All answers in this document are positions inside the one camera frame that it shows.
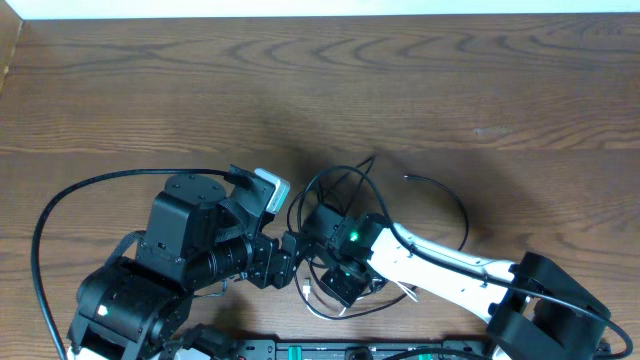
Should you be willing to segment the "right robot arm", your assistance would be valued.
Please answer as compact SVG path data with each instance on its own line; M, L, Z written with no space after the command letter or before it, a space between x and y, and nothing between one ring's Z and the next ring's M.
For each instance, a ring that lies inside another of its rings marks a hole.
M495 359L590 359L609 309L550 259L518 263L465 254L425 240L380 214L359 219L317 206L302 224L327 265L322 289L350 307L381 278L406 294L420 288L486 325Z

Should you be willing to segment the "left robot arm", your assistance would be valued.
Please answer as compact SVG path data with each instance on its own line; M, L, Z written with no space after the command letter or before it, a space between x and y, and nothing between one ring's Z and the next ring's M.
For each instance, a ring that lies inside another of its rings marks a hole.
M290 284L303 258L300 238L263 234L290 190L283 178L233 166L221 183L170 177L143 231L129 233L78 289L68 331L71 359L172 359L173 334L198 290L240 275L260 289Z

